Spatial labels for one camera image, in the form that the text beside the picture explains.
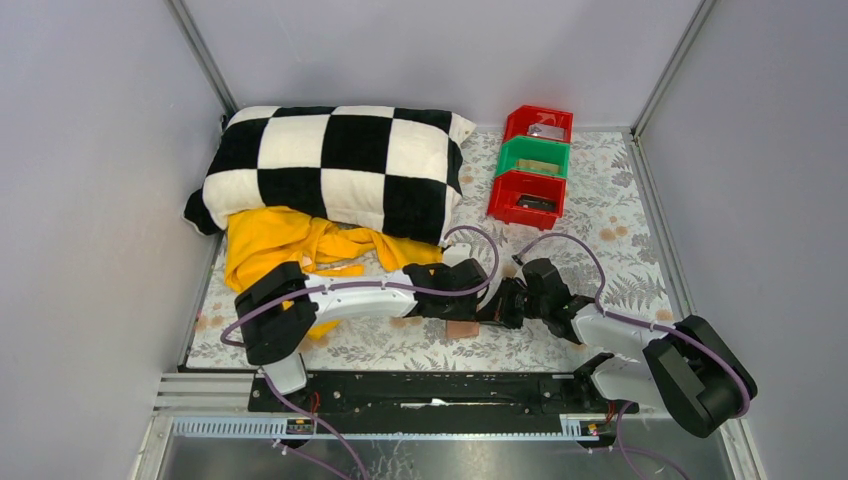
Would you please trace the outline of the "pink leather card holder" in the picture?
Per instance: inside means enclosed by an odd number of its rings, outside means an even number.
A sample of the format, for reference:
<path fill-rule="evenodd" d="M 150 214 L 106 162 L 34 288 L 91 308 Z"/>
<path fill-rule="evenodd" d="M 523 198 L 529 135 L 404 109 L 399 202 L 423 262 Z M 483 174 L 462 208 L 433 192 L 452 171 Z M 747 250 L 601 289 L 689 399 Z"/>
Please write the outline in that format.
<path fill-rule="evenodd" d="M 480 333 L 480 325 L 476 322 L 447 321 L 445 326 L 445 338 L 447 340 L 459 340 L 475 338 Z"/>

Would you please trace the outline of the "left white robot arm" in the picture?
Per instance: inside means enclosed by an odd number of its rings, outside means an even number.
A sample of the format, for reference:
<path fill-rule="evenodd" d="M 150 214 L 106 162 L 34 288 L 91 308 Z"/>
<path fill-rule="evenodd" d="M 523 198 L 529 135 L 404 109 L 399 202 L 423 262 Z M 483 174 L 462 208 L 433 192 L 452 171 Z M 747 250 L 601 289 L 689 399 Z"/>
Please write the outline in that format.
<path fill-rule="evenodd" d="M 335 279 L 284 262 L 236 297 L 236 322 L 250 365 L 269 374 L 278 392 L 303 389 L 307 374 L 298 347 L 307 333 L 333 321 L 366 317 L 428 317 L 472 321 L 492 277 L 481 264 L 410 264 L 379 276 Z"/>

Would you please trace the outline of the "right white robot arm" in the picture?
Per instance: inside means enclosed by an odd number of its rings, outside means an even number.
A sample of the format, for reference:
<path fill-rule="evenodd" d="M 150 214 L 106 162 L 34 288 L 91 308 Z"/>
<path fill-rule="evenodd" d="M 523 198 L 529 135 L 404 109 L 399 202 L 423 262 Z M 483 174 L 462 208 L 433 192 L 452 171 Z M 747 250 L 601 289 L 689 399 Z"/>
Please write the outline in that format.
<path fill-rule="evenodd" d="M 505 278 L 477 319 L 521 328 L 538 319 L 575 345 L 601 349 L 575 374 L 601 398 L 632 401 L 667 412 L 688 433 L 706 438 L 744 413 L 758 394 L 752 375 L 704 318 L 690 315 L 670 327 L 598 309 L 572 293 L 548 259 Z"/>

